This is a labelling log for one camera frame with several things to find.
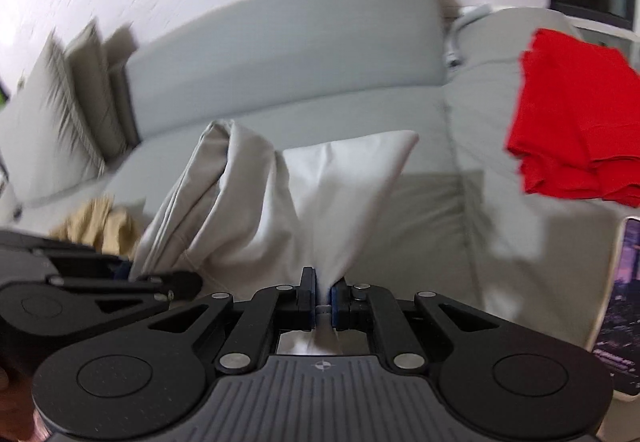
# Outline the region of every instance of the triangular cutout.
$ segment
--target triangular cutout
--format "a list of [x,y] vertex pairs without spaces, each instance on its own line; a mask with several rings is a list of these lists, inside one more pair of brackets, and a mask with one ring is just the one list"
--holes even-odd
[[489,330],[498,327],[495,323],[491,323],[482,317],[465,312],[446,303],[441,303],[440,308],[463,332],[478,332],[479,330]]
[[113,314],[118,310],[140,305],[142,300],[140,299],[97,299],[95,304],[105,314]]
[[157,323],[149,325],[149,328],[152,330],[162,330],[162,332],[171,332],[172,334],[181,334],[186,332],[189,327],[196,322],[196,319],[204,314],[207,308],[209,308],[207,305],[189,308],[184,312],[177,313],[166,319],[161,319]]

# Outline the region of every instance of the beige garment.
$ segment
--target beige garment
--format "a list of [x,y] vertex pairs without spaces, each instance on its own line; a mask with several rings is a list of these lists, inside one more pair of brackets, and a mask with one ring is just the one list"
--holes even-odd
[[89,200],[49,232],[53,239],[94,247],[103,254],[133,259],[142,231],[124,207],[114,207],[113,197]]

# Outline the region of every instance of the phone screen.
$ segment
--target phone screen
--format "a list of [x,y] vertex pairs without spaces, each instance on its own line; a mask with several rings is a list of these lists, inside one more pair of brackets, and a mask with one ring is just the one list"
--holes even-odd
[[614,389],[640,393],[640,221],[629,218],[614,261],[607,311],[593,353],[609,368]]

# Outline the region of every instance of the gray ribbed panel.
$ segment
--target gray ribbed panel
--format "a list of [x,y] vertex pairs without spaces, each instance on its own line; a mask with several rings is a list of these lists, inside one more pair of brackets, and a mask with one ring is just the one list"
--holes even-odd
[[[322,362],[330,367],[319,369]],[[204,406],[154,442],[487,442],[455,420],[426,380],[386,372],[375,356],[271,356],[222,378]],[[581,437],[580,442],[595,438]],[[52,442],[69,442],[56,435]]]

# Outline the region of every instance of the red fabric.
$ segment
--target red fabric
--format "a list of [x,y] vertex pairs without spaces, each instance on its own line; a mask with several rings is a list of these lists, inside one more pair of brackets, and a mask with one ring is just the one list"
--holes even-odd
[[538,30],[506,147],[524,191],[640,205],[640,78],[619,51]]

